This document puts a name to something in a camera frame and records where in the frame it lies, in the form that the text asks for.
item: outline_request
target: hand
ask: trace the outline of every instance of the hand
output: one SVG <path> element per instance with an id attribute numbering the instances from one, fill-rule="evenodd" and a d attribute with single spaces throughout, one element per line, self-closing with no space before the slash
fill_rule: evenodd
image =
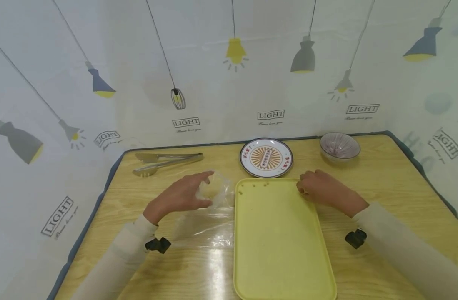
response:
<path id="1" fill-rule="evenodd" d="M 358 193 L 321 170 L 301 174 L 297 188 L 305 199 L 331 206 L 350 218 L 369 206 Z"/>
<path id="2" fill-rule="evenodd" d="M 196 210 L 211 206 L 211 200 L 197 199 L 196 192 L 201 182 L 210 183 L 208 177 L 212 174 L 214 174 L 213 171 L 205 171 L 187 175 L 177 180 L 147 204 L 143 212 L 144 217 L 150 223 L 157 225 L 163 217 L 171 212 Z"/>

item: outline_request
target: hanging lamp illustration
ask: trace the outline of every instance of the hanging lamp illustration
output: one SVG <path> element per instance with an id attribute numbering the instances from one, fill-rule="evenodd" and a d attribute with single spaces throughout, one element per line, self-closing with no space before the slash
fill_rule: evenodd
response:
<path id="1" fill-rule="evenodd" d="M 442 30 L 442 27 L 440 27 L 442 16 L 451 1 L 447 1 L 439 16 L 432 19 L 427 28 L 424 28 L 424 35 L 403 55 L 406 61 L 419 62 L 437 55 L 436 34 Z"/>
<path id="2" fill-rule="evenodd" d="M 234 65 L 234 70 L 237 72 L 237 66 L 245 68 L 244 61 L 249 59 L 247 53 L 245 53 L 244 47 L 242 47 L 240 38 L 237 38 L 235 35 L 235 16 L 234 16 L 234 0 L 232 1 L 232 27 L 234 28 L 234 38 L 229 38 L 229 47 L 225 54 L 225 57 L 228 60 L 224 60 L 222 63 L 229 63 L 228 70 Z"/>
<path id="3" fill-rule="evenodd" d="M 314 0 L 314 8 L 312 9 L 312 18 L 310 19 L 310 26 L 308 34 L 302 38 L 300 43 L 300 50 L 295 54 L 290 67 L 291 73 L 306 74 L 314 72 L 316 58 L 312 46 L 314 42 L 310 39 L 310 32 L 312 30 L 312 23 L 314 22 L 314 13 L 316 11 L 317 0 Z"/>
<path id="4" fill-rule="evenodd" d="M 65 123 L 65 121 L 62 120 L 61 117 L 59 117 L 59 115 L 52 109 L 52 107 L 50 107 L 50 105 L 47 103 L 47 101 L 45 101 L 45 99 L 39 94 L 37 89 L 32 85 L 32 83 L 30 83 L 30 81 L 26 78 L 26 76 L 24 76 L 24 74 L 18 69 L 18 67 L 12 62 L 12 60 L 7 56 L 7 54 L 5 54 L 4 50 L 2 50 L 1 47 L 0 47 L 0 53 L 2 53 L 2 55 L 11 64 L 11 66 L 14 68 L 14 70 L 17 71 L 17 73 L 24 79 L 24 81 L 27 83 L 27 85 L 30 88 L 32 88 L 32 91 L 34 91 L 34 93 L 37 95 L 37 97 L 39 97 L 39 99 L 43 102 L 43 104 L 45 104 L 46 107 L 49 108 L 49 111 L 56 117 L 56 119 L 58 120 L 59 125 L 62 127 L 62 129 L 65 132 L 65 136 L 67 136 L 67 139 L 70 142 L 70 147 L 74 148 L 74 146 L 75 146 L 75 148 L 77 148 L 77 150 L 79 150 L 79 146 L 81 146 L 83 148 L 84 144 L 80 141 L 80 139 L 86 139 L 84 136 L 81 135 L 81 133 L 83 133 L 84 130 L 78 129 L 77 127 L 68 126 L 67 123 Z"/>
<path id="5" fill-rule="evenodd" d="M 52 3 L 54 3 L 55 7 L 57 8 L 59 12 L 59 15 L 61 16 L 62 20 L 64 21 L 65 25 L 67 26 L 68 31 L 70 32 L 72 38 L 76 42 L 78 48 L 80 49 L 80 52 L 84 56 L 87 71 L 89 71 L 90 75 L 92 75 L 92 91 L 100 97 L 111 98 L 115 94 L 115 89 L 111 88 L 102 78 L 100 78 L 99 70 L 95 69 L 95 67 L 92 66 L 92 63 L 90 63 L 85 51 L 83 50 L 80 43 L 78 42 L 74 32 L 70 28 L 70 25 L 67 22 L 67 20 L 65 19 L 64 14 L 62 14 L 62 11 L 60 10 L 59 6 L 55 2 L 55 0 L 52 0 Z"/>
<path id="6" fill-rule="evenodd" d="M 362 36 L 364 35 L 365 29 L 367 28 L 367 24 L 369 23 L 369 18 L 372 12 L 372 8 L 374 7 L 374 3 L 375 3 L 375 0 L 372 0 L 370 7 L 369 7 L 369 12 L 367 13 L 367 18 L 365 19 L 364 28 L 362 29 L 359 35 L 359 40 L 357 42 L 357 47 L 355 48 L 354 55 L 352 55 L 352 60 L 350 62 L 349 69 L 345 70 L 342 80 L 340 80 L 340 82 L 337 83 L 337 85 L 334 88 L 334 91 L 327 93 L 329 95 L 333 95 L 332 98 L 330 98 L 330 100 L 337 97 L 336 101 L 339 102 L 342 95 L 345 98 L 347 98 L 348 97 L 347 92 L 354 92 L 354 89 L 353 89 L 354 86 L 352 86 L 352 82 L 350 81 L 349 76 L 352 71 L 352 65 L 354 64 L 355 55 L 357 54 L 357 51 L 359 50 L 360 42 L 362 41 Z"/>
<path id="7" fill-rule="evenodd" d="M 42 153 L 43 143 L 27 131 L 15 128 L 12 122 L 0 120 L 0 135 L 7 137 L 10 148 L 26 164 L 33 163 Z"/>
<path id="8" fill-rule="evenodd" d="M 145 0 L 145 2 L 147 3 L 147 7 L 149 8 L 150 18 L 152 18 L 152 22 L 153 22 L 154 28 L 155 28 L 155 33 L 157 35 L 157 38 L 159 39 L 160 48 L 162 49 L 162 54 L 164 56 L 165 64 L 168 67 L 169 76 L 170 76 L 170 79 L 172 80 L 172 85 L 174 86 L 174 88 L 171 89 L 171 91 L 170 91 L 170 97 L 172 98 L 172 104 L 174 104 L 175 108 L 177 108 L 178 110 L 184 110 L 185 109 L 185 98 L 184 98 L 184 95 L 182 94 L 180 89 L 175 87 L 174 77 L 172 77 L 172 73 L 170 71 L 169 61 L 168 61 L 167 56 L 165 55 L 164 47 L 162 46 L 162 41 L 160 40 L 159 31 L 157 30 L 157 26 L 155 24 L 154 16 L 152 15 L 152 10 L 150 9 L 149 1 Z"/>

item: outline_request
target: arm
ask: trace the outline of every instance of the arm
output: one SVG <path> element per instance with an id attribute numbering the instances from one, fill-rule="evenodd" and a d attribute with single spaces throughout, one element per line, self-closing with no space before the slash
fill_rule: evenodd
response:
<path id="1" fill-rule="evenodd" d="M 128 223 L 78 287 L 72 300 L 116 300 L 146 257 L 145 244 L 153 240 L 160 220 L 175 211 L 207 208 L 210 200 L 196 198 L 202 181 L 212 171 L 185 176 L 147 204 L 143 214 Z"/>
<path id="2" fill-rule="evenodd" d="M 323 171 L 307 171 L 297 183 L 305 199 L 332 206 L 367 233 L 367 243 L 427 299 L 458 300 L 458 266 L 422 241 L 378 203 L 369 204 Z"/>
<path id="3" fill-rule="evenodd" d="M 72 300 L 116 300 L 146 256 L 157 226 L 140 217 L 128 223 L 78 287 Z"/>
<path id="4" fill-rule="evenodd" d="M 378 203 L 353 218 L 367 243 L 430 300 L 458 300 L 458 266 Z"/>

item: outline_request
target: plastic wrap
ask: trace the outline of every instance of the plastic wrap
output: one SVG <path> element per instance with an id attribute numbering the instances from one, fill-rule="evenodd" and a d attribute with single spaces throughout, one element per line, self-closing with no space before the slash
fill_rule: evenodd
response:
<path id="1" fill-rule="evenodd" d="M 211 199 L 213 205 L 186 212 L 175 225 L 171 242 L 182 248 L 231 248 L 234 246 L 234 187 L 219 172 L 202 182 L 199 199 Z"/>

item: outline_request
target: wooden table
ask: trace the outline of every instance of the wooden table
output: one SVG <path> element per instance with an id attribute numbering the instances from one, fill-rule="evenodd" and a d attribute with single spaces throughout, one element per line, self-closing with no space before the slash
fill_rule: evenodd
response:
<path id="1" fill-rule="evenodd" d="M 395 142 L 385 135 L 356 139 L 362 152 L 345 167 L 325 161 L 319 153 L 318 140 L 287 141 L 295 159 L 287 177 L 298 177 L 305 170 L 316 168 L 327 171 L 368 201 L 379 201 L 458 265 L 458 221 Z M 249 177 L 239 164 L 241 147 L 239 144 L 147 150 L 169 154 L 203 152 L 205 156 L 201 162 L 160 169 L 150 178 L 134 176 L 131 171 L 141 163 L 135 152 L 125 154 L 56 299 L 70 299 L 122 226 L 137 218 L 147 202 L 173 181 L 209 169 L 220 171 L 233 184 Z M 355 250 L 344 241 L 345 235 L 355 229 L 350 219 L 327 207 L 319 207 L 318 214 L 339 300 L 422 299 L 368 245 Z M 157 236 L 171 240 L 181 216 L 182 213 L 172 213 L 163 219 Z M 211 249 L 194 247 L 195 243 L 176 244 L 165 255 L 150 253 L 119 299 L 239 299 L 233 288 L 230 247 Z"/>

